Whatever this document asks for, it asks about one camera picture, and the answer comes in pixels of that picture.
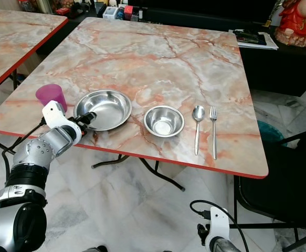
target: red figurine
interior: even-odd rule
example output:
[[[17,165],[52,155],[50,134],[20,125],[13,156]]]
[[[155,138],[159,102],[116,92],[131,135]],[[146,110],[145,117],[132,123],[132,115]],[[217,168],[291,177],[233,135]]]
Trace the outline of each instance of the red figurine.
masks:
[[[306,0],[284,0],[280,26],[275,37],[283,44],[306,46]]]

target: metal bowl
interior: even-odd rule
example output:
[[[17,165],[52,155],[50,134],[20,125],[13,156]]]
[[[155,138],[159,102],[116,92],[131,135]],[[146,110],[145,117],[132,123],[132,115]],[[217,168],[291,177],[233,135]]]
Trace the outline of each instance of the metal bowl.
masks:
[[[131,100],[123,93],[111,89],[103,89],[88,93],[76,104],[73,114],[82,116],[87,112],[95,112],[97,118],[88,125],[96,131],[111,130],[130,117],[132,112]]]
[[[173,107],[156,106],[146,112],[143,119],[146,129],[153,135],[169,138],[179,134],[184,127],[183,115]]]

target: marble table top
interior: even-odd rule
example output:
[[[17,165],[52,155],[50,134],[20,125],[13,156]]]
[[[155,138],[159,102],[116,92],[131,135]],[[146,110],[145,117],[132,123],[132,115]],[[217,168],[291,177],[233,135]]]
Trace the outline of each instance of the marble table top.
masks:
[[[62,16],[0,9],[0,83],[67,21]]]
[[[86,18],[0,106],[0,133],[24,135],[39,123],[43,106],[35,92],[49,83],[62,87],[67,117],[82,96],[97,89],[119,90],[132,101],[124,125],[89,132],[77,146],[258,179],[268,174],[233,34]],[[145,112],[159,104],[183,114],[185,127],[179,135],[158,138],[145,129]],[[197,104],[207,115],[201,122],[198,156],[192,118]],[[210,106],[218,108],[217,160],[212,157]]]

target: black chair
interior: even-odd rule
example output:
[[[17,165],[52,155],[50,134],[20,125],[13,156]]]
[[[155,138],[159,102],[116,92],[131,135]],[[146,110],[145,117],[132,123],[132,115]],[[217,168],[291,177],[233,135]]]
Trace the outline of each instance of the black chair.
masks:
[[[291,149],[282,144],[300,139]],[[299,240],[297,228],[306,229],[306,132],[277,143],[263,142],[269,174],[265,179],[234,177],[234,209],[237,221],[237,200],[246,209],[283,223],[238,224],[241,228],[294,228],[296,242],[283,252],[306,244]]]

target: teal bucket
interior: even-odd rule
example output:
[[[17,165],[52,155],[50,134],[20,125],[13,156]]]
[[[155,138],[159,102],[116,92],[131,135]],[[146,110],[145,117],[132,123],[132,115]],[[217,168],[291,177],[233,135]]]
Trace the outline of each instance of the teal bucket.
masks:
[[[282,133],[272,125],[258,121],[258,127],[261,135],[261,139],[266,142],[274,143],[284,139]]]

